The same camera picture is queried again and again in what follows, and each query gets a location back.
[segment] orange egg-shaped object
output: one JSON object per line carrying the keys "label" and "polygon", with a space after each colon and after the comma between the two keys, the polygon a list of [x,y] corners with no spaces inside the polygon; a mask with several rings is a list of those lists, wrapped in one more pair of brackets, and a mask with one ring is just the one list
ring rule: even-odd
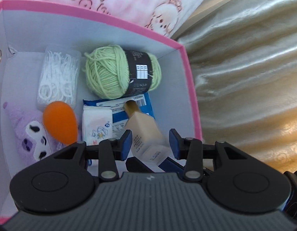
{"label": "orange egg-shaped object", "polygon": [[44,110],[43,123],[57,141],[70,145],[77,141],[77,119],[73,109],[65,102],[52,102]]}

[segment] blue packet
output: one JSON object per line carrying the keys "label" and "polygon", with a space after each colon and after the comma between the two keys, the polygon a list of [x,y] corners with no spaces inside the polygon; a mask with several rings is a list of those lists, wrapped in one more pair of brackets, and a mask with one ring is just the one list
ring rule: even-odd
{"label": "blue packet", "polygon": [[125,112],[124,104],[129,100],[134,100],[139,106],[142,113],[154,117],[153,108],[148,93],[141,95],[119,98],[115,100],[101,99],[96,101],[83,100],[83,104],[87,106],[111,107],[113,116],[113,137],[121,138],[125,132],[124,126],[128,121],[128,115]]}

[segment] green yarn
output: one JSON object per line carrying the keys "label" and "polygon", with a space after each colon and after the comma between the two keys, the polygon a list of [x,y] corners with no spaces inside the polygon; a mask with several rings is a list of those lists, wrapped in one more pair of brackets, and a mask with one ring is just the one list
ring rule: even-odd
{"label": "green yarn", "polygon": [[[129,67],[124,50],[119,45],[101,47],[87,57],[85,72],[87,86],[103,99],[117,99],[127,91]],[[153,79],[149,91],[158,87],[161,69],[156,56],[149,54],[153,67]]]}

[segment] beige bottle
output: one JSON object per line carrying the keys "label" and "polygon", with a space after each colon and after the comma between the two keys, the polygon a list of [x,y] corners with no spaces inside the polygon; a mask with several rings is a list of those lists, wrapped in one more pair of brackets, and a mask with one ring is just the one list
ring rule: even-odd
{"label": "beige bottle", "polygon": [[135,101],[127,101],[124,105],[129,117],[125,129],[133,132],[131,151],[139,160],[157,166],[170,154],[165,137],[159,131],[155,119],[140,111]]}

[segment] pink box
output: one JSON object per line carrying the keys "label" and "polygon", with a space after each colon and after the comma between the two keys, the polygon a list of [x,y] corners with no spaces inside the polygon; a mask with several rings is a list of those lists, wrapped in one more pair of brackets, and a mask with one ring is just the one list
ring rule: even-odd
{"label": "pink box", "polygon": [[[200,116],[184,46],[149,29],[110,15],[56,3],[3,0],[0,2],[0,223],[17,212],[9,193],[11,178],[25,168],[15,148],[14,132],[3,111],[5,101],[24,109],[36,108],[36,95],[48,45],[80,52],[118,44],[157,56],[160,86],[149,93],[154,115],[165,136],[175,128],[181,136],[202,138]],[[80,73],[75,112],[82,99],[96,99]]]}

